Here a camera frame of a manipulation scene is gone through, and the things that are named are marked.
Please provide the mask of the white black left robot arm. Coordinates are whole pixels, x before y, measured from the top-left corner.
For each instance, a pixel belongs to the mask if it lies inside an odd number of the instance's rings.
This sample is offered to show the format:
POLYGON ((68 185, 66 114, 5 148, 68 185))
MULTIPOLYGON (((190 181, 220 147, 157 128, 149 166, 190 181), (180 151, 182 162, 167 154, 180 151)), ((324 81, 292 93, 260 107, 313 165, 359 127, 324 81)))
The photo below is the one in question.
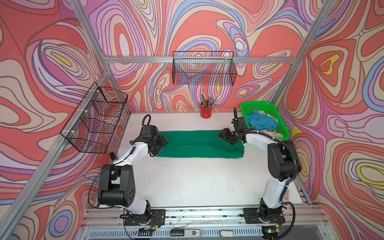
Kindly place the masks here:
POLYGON ((150 122, 151 115, 145 115, 139 136, 130 141, 129 150, 119 159, 110 153, 113 163, 104 165, 98 175, 98 203, 107 208, 123 209, 124 217, 139 225, 149 224, 154 216, 150 202, 137 194, 134 168, 141 159, 155 157, 168 144, 150 122))

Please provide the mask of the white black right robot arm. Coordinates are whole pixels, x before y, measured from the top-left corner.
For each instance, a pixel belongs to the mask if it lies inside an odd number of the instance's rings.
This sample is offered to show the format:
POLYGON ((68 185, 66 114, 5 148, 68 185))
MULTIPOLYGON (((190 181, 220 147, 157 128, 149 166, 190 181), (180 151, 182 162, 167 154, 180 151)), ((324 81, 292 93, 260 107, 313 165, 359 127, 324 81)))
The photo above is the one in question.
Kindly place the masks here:
POLYGON ((238 117, 234 108, 232 120, 233 129, 225 128, 219 137, 231 145, 249 143, 267 153, 268 171, 271 175, 264 196, 255 211, 244 210, 244 218, 248 224, 252 223, 277 223, 285 222, 283 206, 284 195, 298 173, 302 170, 295 145, 292 141, 278 140, 256 129, 248 128, 243 117, 238 117))

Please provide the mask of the green t shirt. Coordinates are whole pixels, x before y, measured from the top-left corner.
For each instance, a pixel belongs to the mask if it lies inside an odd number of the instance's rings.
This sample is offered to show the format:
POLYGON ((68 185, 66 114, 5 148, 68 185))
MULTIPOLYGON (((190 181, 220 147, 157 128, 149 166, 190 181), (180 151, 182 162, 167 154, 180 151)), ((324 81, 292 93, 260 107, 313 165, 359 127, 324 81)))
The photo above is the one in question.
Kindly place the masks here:
POLYGON ((162 158, 222 158, 244 156, 242 143, 231 145, 219 137, 220 130, 160 132, 168 144, 157 154, 162 158))

